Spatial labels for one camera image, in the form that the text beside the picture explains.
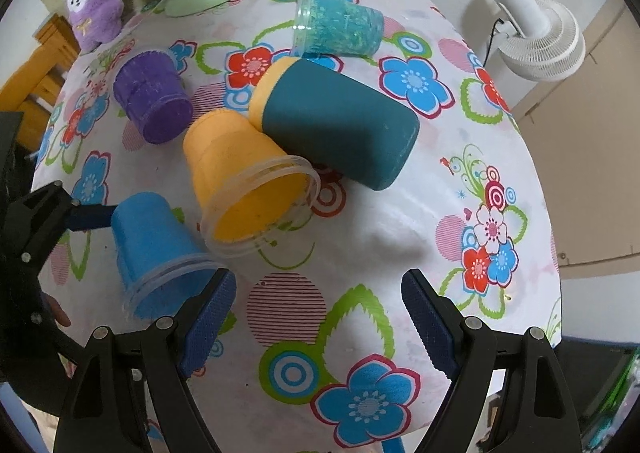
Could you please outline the purple plush bunny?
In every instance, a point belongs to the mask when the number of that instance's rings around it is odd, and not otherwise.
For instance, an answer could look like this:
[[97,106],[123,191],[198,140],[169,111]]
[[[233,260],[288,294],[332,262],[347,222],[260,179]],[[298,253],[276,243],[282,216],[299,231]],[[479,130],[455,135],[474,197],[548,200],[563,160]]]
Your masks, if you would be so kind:
[[122,0],[66,0],[66,5],[81,53],[113,41],[122,30]]

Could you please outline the blue plastic cup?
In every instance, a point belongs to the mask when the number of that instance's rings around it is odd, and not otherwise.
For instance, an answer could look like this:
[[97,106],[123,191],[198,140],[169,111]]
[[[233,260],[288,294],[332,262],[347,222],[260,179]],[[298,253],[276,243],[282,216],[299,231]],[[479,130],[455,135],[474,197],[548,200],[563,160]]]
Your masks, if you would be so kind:
[[141,321],[173,317],[224,267],[160,194],[121,202],[111,220],[124,310]]

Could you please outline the wooden chair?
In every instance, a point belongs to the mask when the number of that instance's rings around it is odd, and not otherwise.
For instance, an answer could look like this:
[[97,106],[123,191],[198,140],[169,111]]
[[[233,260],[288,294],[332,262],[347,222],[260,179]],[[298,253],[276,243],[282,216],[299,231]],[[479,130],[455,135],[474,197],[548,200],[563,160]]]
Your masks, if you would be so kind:
[[25,150],[40,147],[52,114],[38,100],[54,107],[68,72],[79,56],[78,42],[66,18],[53,13],[35,32],[39,46],[1,88],[1,112],[22,113],[16,142]]

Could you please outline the orange plastic cup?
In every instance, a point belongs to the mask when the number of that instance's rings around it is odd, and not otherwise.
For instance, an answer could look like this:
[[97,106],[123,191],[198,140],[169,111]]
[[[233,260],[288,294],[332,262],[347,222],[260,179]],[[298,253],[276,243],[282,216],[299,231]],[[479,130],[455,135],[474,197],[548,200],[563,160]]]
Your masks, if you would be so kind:
[[215,255],[257,251],[311,215],[318,172],[235,110],[216,108],[198,118],[182,148],[201,207],[201,236]]

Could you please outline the floral tablecloth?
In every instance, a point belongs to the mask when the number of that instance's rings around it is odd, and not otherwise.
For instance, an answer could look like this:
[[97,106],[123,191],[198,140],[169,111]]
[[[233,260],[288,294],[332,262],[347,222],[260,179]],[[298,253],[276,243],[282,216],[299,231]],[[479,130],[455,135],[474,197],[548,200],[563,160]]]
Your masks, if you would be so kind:
[[[384,14],[374,55],[319,64],[415,113],[420,131],[383,191],[326,166],[298,176],[292,209],[242,257],[222,259],[235,302],[190,388],[226,452],[382,452],[431,424],[449,383],[402,303],[419,269],[492,329],[561,340],[561,288],[533,159],[482,61],[431,0],[345,0]],[[296,0],[231,0],[200,14],[135,16],[79,57],[38,154],[35,186],[84,204],[160,194],[192,234],[201,206],[180,140],[143,140],[112,92],[117,66],[166,49],[196,117],[247,112],[290,53]]]

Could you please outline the purple plastic cup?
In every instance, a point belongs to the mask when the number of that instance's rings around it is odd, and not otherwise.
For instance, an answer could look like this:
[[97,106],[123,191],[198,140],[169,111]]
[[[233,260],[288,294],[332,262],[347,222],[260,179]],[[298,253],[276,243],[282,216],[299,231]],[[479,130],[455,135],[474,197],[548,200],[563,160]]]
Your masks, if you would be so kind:
[[141,49],[115,69],[115,100],[151,144],[176,139],[189,124],[193,105],[166,49]]

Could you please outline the white floor fan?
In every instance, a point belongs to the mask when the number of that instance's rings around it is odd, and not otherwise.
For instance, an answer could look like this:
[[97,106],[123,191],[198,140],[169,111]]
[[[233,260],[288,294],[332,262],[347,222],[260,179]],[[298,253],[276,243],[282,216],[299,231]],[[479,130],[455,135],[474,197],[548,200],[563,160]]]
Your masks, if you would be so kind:
[[512,34],[498,46],[506,67],[523,79],[557,82],[574,75],[586,42],[574,14],[554,0],[494,0]]

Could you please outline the dark teal cup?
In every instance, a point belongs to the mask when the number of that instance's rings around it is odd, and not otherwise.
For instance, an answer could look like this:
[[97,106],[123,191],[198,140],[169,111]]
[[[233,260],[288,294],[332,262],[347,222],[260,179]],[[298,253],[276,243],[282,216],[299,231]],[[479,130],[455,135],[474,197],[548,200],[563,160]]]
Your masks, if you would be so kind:
[[248,119],[285,150],[373,191],[397,179],[420,130],[411,109],[294,56],[279,58],[258,80]]

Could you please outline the turquoise glitter plastic cup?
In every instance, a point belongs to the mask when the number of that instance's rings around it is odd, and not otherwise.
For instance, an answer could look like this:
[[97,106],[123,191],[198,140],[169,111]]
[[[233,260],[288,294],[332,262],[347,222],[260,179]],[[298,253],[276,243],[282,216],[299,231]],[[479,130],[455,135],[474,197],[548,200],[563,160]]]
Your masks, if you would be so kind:
[[370,57],[382,43],[384,15],[352,0],[297,0],[291,53]]

